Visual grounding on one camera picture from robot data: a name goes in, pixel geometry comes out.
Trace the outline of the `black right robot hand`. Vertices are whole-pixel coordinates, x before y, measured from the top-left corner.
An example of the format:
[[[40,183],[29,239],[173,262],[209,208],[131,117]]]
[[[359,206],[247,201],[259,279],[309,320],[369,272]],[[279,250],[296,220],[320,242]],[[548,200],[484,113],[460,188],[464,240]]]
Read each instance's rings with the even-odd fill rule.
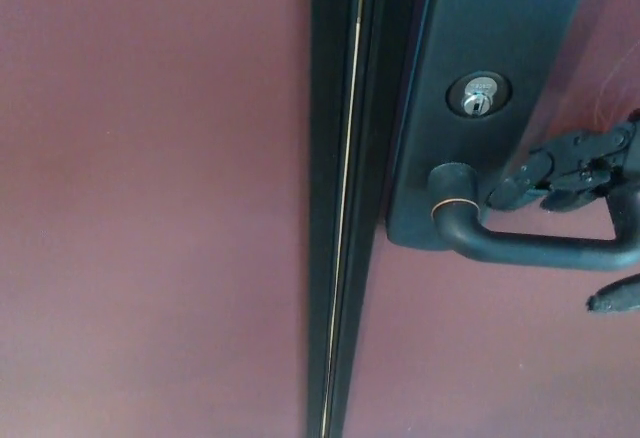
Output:
[[[578,238],[485,231],[483,256],[495,263],[613,271],[639,261],[639,115],[606,132],[576,131],[530,151],[487,199],[495,211],[532,202],[552,213],[605,201],[614,236]]]

